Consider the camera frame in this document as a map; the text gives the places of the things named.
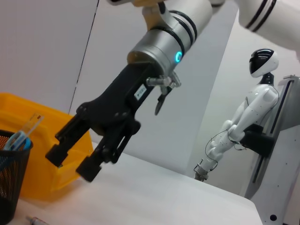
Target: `white humanoid robot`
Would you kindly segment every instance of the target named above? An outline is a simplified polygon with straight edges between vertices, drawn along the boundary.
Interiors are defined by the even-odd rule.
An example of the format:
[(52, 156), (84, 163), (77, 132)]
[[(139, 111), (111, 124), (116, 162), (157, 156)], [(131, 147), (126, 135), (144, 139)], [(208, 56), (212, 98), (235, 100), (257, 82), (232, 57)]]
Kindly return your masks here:
[(264, 126), (268, 114), (279, 100), (279, 93), (273, 86), (271, 71), (278, 67), (277, 53), (271, 49), (259, 49), (251, 55), (250, 73), (253, 78), (262, 76), (238, 107), (233, 118), (226, 120), (216, 139), (205, 149), (206, 157), (198, 164), (195, 179), (204, 181), (222, 159), (223, 154), (245, 136), (244, 130), (252, 124)]

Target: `sticker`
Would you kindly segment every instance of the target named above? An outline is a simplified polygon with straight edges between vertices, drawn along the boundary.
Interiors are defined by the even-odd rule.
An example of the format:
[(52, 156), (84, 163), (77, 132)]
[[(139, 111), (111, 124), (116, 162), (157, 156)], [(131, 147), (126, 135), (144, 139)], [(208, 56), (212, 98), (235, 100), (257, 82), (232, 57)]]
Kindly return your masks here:
[(143, 94), (146, 92), (146, 90), (147, 90), (147, 88), (145, 87), (145, 85), (142, 84), (135, 93), (136, 100), (140, 100), (140, 98), (143, 96)]

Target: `black mesh pencil holder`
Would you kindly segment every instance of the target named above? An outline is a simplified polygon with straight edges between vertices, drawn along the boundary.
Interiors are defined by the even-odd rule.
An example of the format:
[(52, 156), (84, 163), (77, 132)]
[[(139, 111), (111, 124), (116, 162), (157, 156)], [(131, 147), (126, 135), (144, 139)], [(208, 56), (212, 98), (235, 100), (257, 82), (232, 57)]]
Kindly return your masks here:
[(17, 151), (2, 150), (14, 133), (0, 130), (0, 225), (9, 223), (17, 207), (31, 146)]

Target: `blue led light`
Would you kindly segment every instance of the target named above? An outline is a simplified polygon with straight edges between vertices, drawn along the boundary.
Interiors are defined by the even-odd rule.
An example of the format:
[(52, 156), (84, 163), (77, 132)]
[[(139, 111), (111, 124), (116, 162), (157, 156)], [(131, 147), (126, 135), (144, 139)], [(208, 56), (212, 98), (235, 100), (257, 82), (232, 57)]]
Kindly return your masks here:
[(182, 52), (177, 52), (175, 55), (175, 62), (180, 62), (182, 58)]

